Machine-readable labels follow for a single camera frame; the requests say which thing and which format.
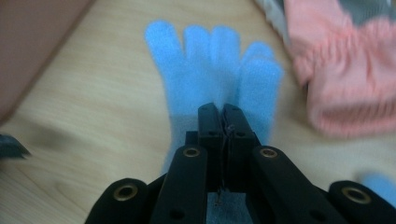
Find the pink fabric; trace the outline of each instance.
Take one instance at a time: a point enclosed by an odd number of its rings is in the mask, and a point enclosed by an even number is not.
[[[289,51],[311,123],[349,137],[396,130],[396,25],[355,27],[337,0],[285,0]]]

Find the light blue knit glove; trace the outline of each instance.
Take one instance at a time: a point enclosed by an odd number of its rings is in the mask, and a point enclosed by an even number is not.
[[[145,38],[151,56],[163,78],[171,121],[172,144],[165,160],[165,173],[175,150],[184,145],[186,131],[197,130],[198,107],[208,103],[222,109],[237,105],[262,144],[273,123],[282,69],[272,50],[263,43],[251,44],[240,59],[236,31],[215,27],[211,34],[192,25],[184,30],[184,48],[177,32],[167,21],[151,23]],[[207,223],[250,223],[243,194],[224,192],[222,205],[215,206],[209,194]]]
[[[365,175],[361,183],[396,208],[396,185],[381,174]]]

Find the brown object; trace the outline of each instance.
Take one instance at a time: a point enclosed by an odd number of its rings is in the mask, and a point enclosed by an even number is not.
[[[93,0],[0,0],[0,123]]]

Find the light wood surface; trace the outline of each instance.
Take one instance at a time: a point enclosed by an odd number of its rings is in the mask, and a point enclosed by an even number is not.
[[[32,153],[0,161],[0,223],[83,223],[112,182],[147,183],[160,174],[170,143],[161,78],[143,33],[165,19],[237,30],[242,49],[271,45],[285,69],[270,145],[317,186],[370,171],[396,181],[394,133],[329,139],[311,128],[280,38],[252,0],[97,0],[1,133]]]

